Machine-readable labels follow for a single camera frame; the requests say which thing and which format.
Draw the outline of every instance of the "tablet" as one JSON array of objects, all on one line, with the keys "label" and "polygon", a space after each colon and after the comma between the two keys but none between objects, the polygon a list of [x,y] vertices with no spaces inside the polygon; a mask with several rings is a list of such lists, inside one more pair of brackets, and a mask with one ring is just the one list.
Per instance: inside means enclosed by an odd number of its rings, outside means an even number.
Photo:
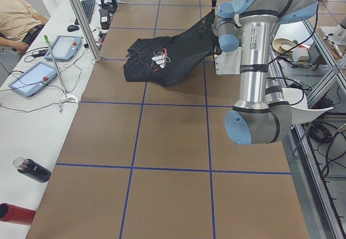
[{"label": "tablet", "polygon": [[31,97],[44,88],[56,75],[57,72],[53,66],[38,62],[12,81],[9,87],[24,97]]},{"label": "tablet", "polygon": [[[54,42],[51,44],[55,60],[71,60],[78,51],[78,48],[81,46],[81,43],[82,39],[80,36],[57,36]],[[52,60],[52,56],[50,55],[49,51],[45,54],[44,58]]]}]

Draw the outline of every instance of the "computer mouse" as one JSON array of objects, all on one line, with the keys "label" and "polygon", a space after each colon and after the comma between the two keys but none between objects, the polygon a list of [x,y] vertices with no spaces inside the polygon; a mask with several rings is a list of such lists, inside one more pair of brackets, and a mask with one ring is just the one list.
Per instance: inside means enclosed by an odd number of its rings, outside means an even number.
[{"label": "computer mouse", "polygon": [[77,31],[77,30],[79,30],[79,26],[78,26],[78,25],[74,25],[74,24],[70,24],[70,25],[67,27],[67,30],[68,30],[68,32]]}]

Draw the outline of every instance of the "white desk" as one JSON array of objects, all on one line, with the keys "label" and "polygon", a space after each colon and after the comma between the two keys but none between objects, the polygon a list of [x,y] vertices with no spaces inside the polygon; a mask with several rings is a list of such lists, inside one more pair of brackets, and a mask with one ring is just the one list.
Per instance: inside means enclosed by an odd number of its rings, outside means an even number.
[{"label": "white desk", "polygon": [[[45,47],[44,35],[48,35],[52,42],[57,35],[76,35],[82,36],[81,30],[67,32],[67,26],[73,24],[75,15],[68,0],[65,0],[50,18],[47,25],[41,31],[29,50],[37,47]],[[90,23],[91,30],[97,29],[99,25],[98,5],[95,5],[95,12]],[[94,37],[98,35],[98,29],[93,32]],[[69,64],[78,58],[83,50],[82,45]],[[37,58],[37,61],[45,61],[43,57]],[[93,57],[90,51],[87,51],[83,57],[76,63],[83,72],[72,94],[78,99],[87,85],[89,76],[93,68]],[[23,58],[15,67],[15,70],[25,71],[35,62],[25,63]],[[58,63],[61,70],[65,63]],[[71,67],[62,72],[62,79],[67,90],[71,90],[77,79],[80,70]],[[8,84],[15,78],[10,76],[1,90],[8,89]],[[60,87],[58,78],[55,78],[50,85]],[[53,87],[45,87],[41,92],[32,98],[25,98],[14,91],[0,92],[0,103],[9,108],[20,110],[32,110],[43,107],[50,103],[59,102],[63,93],[61,90]],[[12,110],[0,108],[0,203],[8,203],[36,210],[47,183],[38,183],[20,173],[12,166],[16,157],[31,158],[49,170],[53,170],[57,157],[64,143],[65,137],[70,128],[78,105],[66,103],[63,105],[63,112],[59,113],[58,105],[34,111],[31,113],[14,112]],[[11,239],[25,238],[29,230],[28,226],[0,222],[0,237]]]}]

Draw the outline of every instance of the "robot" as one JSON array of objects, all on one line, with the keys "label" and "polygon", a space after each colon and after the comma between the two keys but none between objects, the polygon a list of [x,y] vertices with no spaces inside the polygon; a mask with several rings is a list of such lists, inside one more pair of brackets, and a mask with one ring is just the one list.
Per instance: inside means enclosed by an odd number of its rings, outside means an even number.
[{"label": "robot", "polygon": [[271,34],[277,25],[312,17],[317,4],[318,0],[233,0],[219,5],[213,30],[222,51],[242,47],[239,99],[225,117],[234,143],[274,143],[289,133],[290,105],[280,85],[267,79]]}]

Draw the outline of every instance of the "white tripod base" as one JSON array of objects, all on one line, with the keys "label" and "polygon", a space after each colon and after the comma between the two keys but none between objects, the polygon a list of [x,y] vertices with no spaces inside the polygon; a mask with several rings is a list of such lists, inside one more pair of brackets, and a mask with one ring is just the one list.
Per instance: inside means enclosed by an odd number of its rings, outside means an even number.
[{"label": "white tripod base", "polygon": [[72,94],[66,94],[64,95],[60,101],[59,101],[59,112],[62,113],[63,111],[63,104],[65,102],[75,102],[76,104],[78,104],[78,97]]},{"label": "white tripod base", "polygon": [[242,57],[242,48],[239,47],[233,52],[222,52],[220,55],[214,55],[216,74],[239,74],[240,59]]}]

